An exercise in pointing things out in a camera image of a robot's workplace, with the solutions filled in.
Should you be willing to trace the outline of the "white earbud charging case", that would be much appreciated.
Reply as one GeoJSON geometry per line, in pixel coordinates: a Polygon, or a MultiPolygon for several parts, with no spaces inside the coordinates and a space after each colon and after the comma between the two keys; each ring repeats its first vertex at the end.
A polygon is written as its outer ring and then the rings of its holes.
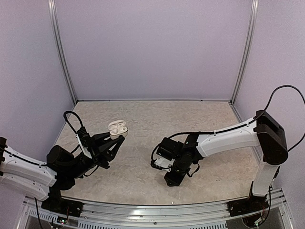
{"type": "Polygon", "coordinates": [[[128,135],[128,127],[124,120],[116,120],[109,123],[108,130],[112,140],[117,139],[120,136],[126,137],[128,135]]]}

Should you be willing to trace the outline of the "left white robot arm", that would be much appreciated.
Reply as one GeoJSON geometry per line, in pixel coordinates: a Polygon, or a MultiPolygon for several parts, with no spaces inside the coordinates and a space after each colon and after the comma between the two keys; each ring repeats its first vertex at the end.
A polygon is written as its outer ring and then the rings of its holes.
{"type": "Polygon", "coordinates": [[[75,180],[88,177],[88,171],[110,167],[126,134],[112,132],[95,134],[77,133],[77,148],[71,152],[55,145],[47,154],[46,162],[25,156],[7,145],[7,139],[0,139],[0,180],[24,191],[27,196],[48,202],[56,212],[62,212],[67,202],[61,192],[71,189],[75,180]]]}

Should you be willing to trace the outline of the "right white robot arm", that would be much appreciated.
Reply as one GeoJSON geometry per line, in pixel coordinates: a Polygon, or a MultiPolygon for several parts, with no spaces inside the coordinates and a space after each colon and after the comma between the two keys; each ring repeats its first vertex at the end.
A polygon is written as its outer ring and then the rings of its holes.
{"type": "Polygon", "coordinates": [[[166,170],[165,181],[170,187],[179,186],[190,166],[224,151],[259,146],[263,152],[251,196],[244,200],[244,208],[255,211],[261,206],[279,167],[288,159],[285,131],[266,111],[259,110],[255,117],[231,127],[210,132],[188,132],[185,142],[165,137],[154,149],[157,158],[151,166],[166,170]]]}

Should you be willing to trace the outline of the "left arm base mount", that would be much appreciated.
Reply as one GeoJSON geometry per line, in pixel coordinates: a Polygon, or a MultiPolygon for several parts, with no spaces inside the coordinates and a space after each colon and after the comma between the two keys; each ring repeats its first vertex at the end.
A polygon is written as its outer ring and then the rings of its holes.
{"type": "Polygon", "coordinates": [[[41,207],[51,212],[79,218],[83,208],[83,203],[80,201],[64,199],[62,197],[48,197],[42,202],[41,207]]]}

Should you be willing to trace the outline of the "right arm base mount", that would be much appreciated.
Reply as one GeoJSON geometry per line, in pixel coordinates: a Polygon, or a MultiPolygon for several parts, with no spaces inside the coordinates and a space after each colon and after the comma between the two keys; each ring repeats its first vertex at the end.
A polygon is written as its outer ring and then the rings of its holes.
{"type": "Polygon", "coordinates": [[[229,201],[227,205],[231,217],[261,211],[263,208],[269,208],[269,204],[266,198],[244,198],[240,200],[229,201]]]}

